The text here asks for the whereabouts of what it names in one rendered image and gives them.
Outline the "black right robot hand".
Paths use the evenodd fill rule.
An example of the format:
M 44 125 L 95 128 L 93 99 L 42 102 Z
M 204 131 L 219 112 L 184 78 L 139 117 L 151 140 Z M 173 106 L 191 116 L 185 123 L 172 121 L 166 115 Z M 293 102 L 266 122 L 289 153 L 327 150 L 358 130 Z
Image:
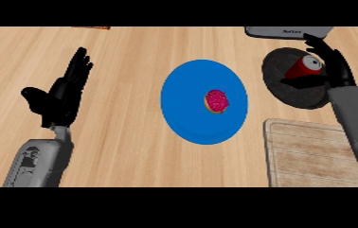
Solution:
M 326 64 L 326 75 L 311 75 L 296 79 L 281 79 L 281 82 L 296 89 L 323 86 L 329 84 L 331 88 L 355 86 L 355 79 L 346 63 L 343 54 L 337 49 L 331 49 L 324 40 L 311 34 L 303 34 L 303 39 L 309 45 L 308 51 L 315 53 Z

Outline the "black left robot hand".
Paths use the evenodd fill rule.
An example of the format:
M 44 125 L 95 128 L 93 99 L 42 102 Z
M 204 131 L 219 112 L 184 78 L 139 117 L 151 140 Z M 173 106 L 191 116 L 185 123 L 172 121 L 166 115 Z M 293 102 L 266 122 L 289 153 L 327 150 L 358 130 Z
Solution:
M 27 99 L 31 111 L 42 116 L 42 126 L 68 127 L 77 117 L 81 94 L 93 63 L 84 47 L 77 49 L 64 76 L 56 79 L 47 92 L 36 87 L 25 87 L 21 95 Z

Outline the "red can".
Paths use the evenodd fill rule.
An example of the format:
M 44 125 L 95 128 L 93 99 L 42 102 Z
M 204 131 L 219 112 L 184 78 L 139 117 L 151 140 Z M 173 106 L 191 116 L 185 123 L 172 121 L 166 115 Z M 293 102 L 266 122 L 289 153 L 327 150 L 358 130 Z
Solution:
M 287 79 L 296 79 L 299 77 L 318 75 L 321 72 L 323 64 L 312 55 L 305 55 L 297 59 L 294 65 L 286 73 Z

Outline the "dark grey pan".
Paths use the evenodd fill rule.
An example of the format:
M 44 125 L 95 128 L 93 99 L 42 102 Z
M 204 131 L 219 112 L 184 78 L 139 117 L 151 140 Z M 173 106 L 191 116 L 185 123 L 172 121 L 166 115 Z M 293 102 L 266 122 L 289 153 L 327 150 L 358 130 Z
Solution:
M 268 90 L 278 100 L 299 109 L 314 110 L 329 103 L 324 69 L 317 77 L 286 77 L 294 63 L 305 56 L 309 56 L 309 53 L 296 48 L 283 47 L 272 50 L 263 59 L 262 72 Z

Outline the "pale wooden cutting board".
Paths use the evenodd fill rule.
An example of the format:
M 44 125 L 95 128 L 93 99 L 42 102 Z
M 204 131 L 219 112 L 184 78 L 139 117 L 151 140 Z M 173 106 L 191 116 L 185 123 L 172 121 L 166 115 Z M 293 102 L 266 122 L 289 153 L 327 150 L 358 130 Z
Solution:
M 271 187 L 358 187 L 358 161 L 340 126 L 271 118 L 263 137 Z

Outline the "grey appliance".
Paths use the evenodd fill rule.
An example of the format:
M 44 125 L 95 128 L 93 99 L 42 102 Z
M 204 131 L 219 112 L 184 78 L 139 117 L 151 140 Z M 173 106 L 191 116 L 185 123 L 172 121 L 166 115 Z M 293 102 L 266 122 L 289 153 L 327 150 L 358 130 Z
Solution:
M 331 26 L 247 26 L 244 33 L 250 37 L 269 39 L 303 39 L 303 34 L 324 38 Z

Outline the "blue plate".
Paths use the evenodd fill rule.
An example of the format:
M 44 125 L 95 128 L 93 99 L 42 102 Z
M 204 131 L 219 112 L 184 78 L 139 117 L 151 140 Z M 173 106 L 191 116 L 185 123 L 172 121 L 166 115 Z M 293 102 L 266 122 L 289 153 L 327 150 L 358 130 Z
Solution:
M 212 90 L 226 94 L 222 114 L 210 112 L 204 96 Z M 241 79 L 219 62 L 188 61 L 167 75 L 161 90 L 166 123 L 189 142 L 213 145 L 228 140 L 241 129 L 249 101 Z

